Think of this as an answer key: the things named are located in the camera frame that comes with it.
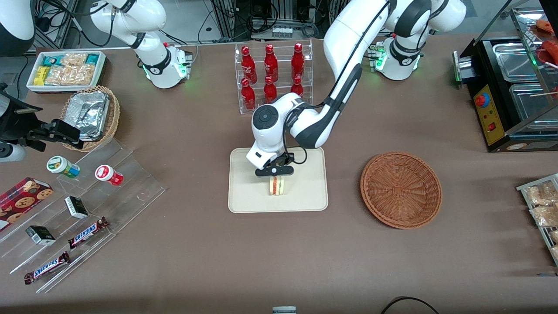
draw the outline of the beige tray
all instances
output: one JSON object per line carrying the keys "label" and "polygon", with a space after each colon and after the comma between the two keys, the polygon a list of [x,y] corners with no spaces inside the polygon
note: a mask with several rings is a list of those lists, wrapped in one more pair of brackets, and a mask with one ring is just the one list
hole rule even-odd
{"label": "beige tray", "polygon": [[[281,196],[270,196],[269,178],[258,178],[246,159],[249,148],[237,148],[230,154],[229,210],[233,213],[322,211],[328,206],[325,156],[322,148],[308,150],[302,165],[291,164],[293,175],[285,176]],[[289,149],[295,160],[303,160],[300,148]]]}

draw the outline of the red button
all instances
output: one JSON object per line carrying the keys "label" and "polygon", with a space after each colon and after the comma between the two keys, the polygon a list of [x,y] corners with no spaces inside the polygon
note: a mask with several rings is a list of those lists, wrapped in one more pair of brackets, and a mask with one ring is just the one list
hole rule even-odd
{"label": "red button", "polygon": [[484,105],[484,104],[486,103],[486,101],[487,101],[487,99],[486,99],[486,97],[483,96],[483,95],[477,96],[477,97],[475,98],[475,104],[476,104],[477,106],[479,106],[479,107],[481,107],[482,105]]}

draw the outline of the glass display case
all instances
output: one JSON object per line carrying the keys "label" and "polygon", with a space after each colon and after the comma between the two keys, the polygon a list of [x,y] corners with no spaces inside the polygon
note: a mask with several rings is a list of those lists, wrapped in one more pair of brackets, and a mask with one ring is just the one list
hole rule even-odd
{"label": "glass display case", "polygon": [[554,29],[557,1],[508,0],[463,53],[454,52],[456,80],[467,85],[489,151],[558,150]]}

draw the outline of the aluminum foil container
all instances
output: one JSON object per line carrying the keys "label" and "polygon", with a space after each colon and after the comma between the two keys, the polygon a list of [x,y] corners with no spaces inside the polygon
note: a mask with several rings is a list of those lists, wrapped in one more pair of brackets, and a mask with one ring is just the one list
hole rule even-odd
{"label": "aluminum foil container", "polygon": [[64,122],[78,128],[82,141],[98,141],[103,137],[110,96],[103,92],[72,96]]}

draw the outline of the wicker basket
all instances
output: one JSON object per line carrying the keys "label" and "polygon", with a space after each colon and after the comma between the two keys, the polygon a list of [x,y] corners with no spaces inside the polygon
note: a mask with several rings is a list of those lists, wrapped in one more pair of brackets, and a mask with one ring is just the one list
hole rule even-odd
{"label": "wicker basket", "polygon": [[[105,122],[104,130],[103,130],[103,137],[96,141],[96,142],[84,142],[82,149],[76,149],[68,144],[63,144],[64,147],[71,150],[83,151],[84,153],[88,153],[92,151],[95,147],[99,146],[102,142],[107,139],[110,139],[116,133],[116,129],[118,128],[118,119],[120,118],[120,105],[118,104],[118,99],[114,96],[110,89],[104,86],[95,86],[93,88],[84,89],[83,91],[79,91],[79,93],[92,93],[92,92],[104,92],[110,96],[110,103],[108,106],[107,112],[107,121]],[[68,109],[68,104],[70,100],[66,102],[66,106],[62,109],[62,114],[60,115],[60,119],[64,119],[66,116],[66,110]]]}
{"label": "wicker basket", "polygon": [[360,193],[376,218],[399,229],[424,226],[442,204],[440,181],[432,168],[402,152],[372,158],[362,171]]}

